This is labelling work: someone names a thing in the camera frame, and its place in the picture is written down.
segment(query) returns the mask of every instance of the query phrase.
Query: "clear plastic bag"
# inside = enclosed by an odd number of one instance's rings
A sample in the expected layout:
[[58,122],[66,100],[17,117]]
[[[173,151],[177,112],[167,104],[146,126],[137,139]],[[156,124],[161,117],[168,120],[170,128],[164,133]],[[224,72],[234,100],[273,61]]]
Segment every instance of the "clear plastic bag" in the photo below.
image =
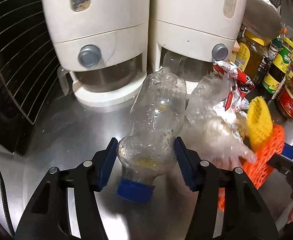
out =
[[230,125],[214,111],[214,106],[227,97],[230,88],[227,73],[222,79],[203,77],[191,94],[185,111],[187,120],[180,134],[188,149],[227,170],[241,167],[239,157],[250,162],[256,160],[255,154],[235,138]]

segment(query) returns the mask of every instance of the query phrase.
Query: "round knob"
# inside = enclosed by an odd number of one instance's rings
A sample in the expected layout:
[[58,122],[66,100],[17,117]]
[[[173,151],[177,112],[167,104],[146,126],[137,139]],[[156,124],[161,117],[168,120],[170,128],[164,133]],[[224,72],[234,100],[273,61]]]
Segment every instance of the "round knob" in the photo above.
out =
[[229,53],[227,47],[224,44],[217,44],[212,49],[212,56],[215,60],[224,60]]
[[78,60],[83,67],[91,68],[99,63],[101,51],[97,46],[86,45],[80,49]]

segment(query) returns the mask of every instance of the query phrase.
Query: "red label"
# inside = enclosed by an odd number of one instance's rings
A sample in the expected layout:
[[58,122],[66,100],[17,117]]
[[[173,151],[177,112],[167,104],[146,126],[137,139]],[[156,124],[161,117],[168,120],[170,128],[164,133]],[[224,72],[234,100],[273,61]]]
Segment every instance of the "red label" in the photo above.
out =
[[279,94],[279,101],[285,111],[293,117],[293,98],[288,94],[286,88],[284,87]]

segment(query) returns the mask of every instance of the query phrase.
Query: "blue bottle cap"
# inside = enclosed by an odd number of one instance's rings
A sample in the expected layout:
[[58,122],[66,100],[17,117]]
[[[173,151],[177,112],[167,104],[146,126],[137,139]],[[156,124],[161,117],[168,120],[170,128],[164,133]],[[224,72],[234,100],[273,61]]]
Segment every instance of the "blue bottle cap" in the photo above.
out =
[[146,203],[151,197],[155,186],[121,178],[118,195],[126,200],[137,203]]

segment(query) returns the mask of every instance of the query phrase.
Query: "black cable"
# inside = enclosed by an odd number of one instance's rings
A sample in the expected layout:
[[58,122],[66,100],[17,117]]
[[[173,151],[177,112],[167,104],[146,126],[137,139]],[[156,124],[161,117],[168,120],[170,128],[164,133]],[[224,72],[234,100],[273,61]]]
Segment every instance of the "black cable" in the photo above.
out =
[[8,206],[8,199],[6,197],[6,191],[5,191],[5,182],[3,181],[3,177],[0,171],[0,191],[1,191],[1,198],[2,198],[2,205],[3,205],[3,211],[5,213],[5,221],[8,225],[9,232],[12,237],[14,237],[14,229],[9,213],[9,206]]

